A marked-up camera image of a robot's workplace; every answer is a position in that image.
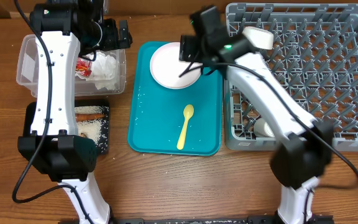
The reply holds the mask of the pink plate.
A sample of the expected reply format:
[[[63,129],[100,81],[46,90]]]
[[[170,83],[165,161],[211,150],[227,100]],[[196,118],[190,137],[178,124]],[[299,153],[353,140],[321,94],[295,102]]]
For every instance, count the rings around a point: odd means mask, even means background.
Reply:
[[[201,76],[201,69],[180,75],[190,62],[179,61],[180,43],[170,42],[159,47],[150,60],[150,72],[154,80],[169,89],[183,89],[194,84]]]

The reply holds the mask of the white napkin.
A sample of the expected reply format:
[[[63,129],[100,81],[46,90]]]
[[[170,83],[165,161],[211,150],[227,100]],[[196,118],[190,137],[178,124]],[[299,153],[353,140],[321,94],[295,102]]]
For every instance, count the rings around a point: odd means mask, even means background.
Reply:
[[[91,64],[91,75],[87,82],[94,82],[98,90],[103,88],[115,90],[118,83],[117,60],[110,54],[96,53],[96,60]]]

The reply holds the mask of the red foil wrapper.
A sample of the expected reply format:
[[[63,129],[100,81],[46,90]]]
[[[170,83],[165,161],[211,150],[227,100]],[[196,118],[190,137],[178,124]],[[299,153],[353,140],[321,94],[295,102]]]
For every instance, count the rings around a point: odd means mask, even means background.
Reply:
[[[78,58],[76,62],[75,72],[80,77],[89,77],[91,75],[92,61]]]

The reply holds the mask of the yellow plastic spoon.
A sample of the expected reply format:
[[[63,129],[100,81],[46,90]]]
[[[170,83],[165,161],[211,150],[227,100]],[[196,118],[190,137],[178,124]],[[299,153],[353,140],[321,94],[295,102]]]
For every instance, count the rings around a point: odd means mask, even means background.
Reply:
[[[181,133],[180,133],[180,136],[179,136],[178,142],[177,142],[178,150],[182,150],[185,146],[185,139],[186,139],[188,123],[189,123],[189,120],[191,119],[191,117],[194,115],[193,105],[186,105],[183,110],[183,115],[184,115],[184,123],[183,123],[183,127],[181,129]]]

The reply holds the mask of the pale green bowl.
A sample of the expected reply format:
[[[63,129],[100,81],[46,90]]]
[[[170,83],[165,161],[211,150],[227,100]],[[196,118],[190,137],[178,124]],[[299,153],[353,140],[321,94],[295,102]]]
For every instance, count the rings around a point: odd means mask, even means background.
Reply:
[[[267,30],[248,26],[244,28],[242,34],[258,49],[273,49],[274,35]]]

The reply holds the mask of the orange carrot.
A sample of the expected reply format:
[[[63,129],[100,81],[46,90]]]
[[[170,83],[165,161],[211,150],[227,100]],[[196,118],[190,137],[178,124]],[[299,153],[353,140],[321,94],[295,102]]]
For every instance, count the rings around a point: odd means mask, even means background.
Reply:
[[[95,120],[95,119],[101,119],[104,118],[105,115],[101,114],[101,113],[96,113],[96,114],[80,114],[80,113],[76,113],[75,114],[75,118],[77,122],[81,122],[81,121],[91,121],[91,120]]]

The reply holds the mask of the white rice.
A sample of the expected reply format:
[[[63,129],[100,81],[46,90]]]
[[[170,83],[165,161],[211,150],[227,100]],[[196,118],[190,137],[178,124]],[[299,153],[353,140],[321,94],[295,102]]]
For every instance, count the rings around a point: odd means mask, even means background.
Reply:
[[[76,122],[78,127],[78,134],[85,133],[89,139],[92,139],[96,146],[106,146],[108,130],[108,107],[107,106],[79,106],[75,107],[75,114],[104,114],[105,117],[91,121]]]

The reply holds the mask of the pale green cup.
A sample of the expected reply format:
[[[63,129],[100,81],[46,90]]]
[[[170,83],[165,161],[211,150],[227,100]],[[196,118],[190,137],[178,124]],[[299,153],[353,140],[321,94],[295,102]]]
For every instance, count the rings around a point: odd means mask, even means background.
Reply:
[[[266,120],[263,118],[259,118],[254,123],[253,128],[254,134],[258,138],[274,138],[275,135],[273,131],[270,129],[270,126],[267,124]]]

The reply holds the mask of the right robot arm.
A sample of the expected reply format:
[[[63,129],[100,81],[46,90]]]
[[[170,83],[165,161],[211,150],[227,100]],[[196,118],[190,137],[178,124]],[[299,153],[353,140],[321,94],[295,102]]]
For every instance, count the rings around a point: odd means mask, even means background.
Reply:
[[[273,218],[249,218],[249,223],[333,223],[312,213],[319,178],[331,162],[333,126],[304,110],[272,75],[261,50],[273,47],[274,35],[247,26],[231,36],[219,10],[210,5],[190,15],[194,35],[180,40],[181,61],[199,62],[218,70],[251,103],[277,142],[270,168],[281,183],[281,201]]]

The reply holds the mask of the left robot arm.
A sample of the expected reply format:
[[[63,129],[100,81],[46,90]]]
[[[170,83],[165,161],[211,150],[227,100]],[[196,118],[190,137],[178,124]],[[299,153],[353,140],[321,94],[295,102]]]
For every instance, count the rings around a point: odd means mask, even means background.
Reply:
[[[132,43],[127,21],[105,19],[107,10],[107,1],[47,1],[24,16],[35,35],[39,81],[32,122],[17,147],[27,167],[67,193],[80,223],[115,221],[94,176],[96,145],[78,134],[75,118],[77,60]]]

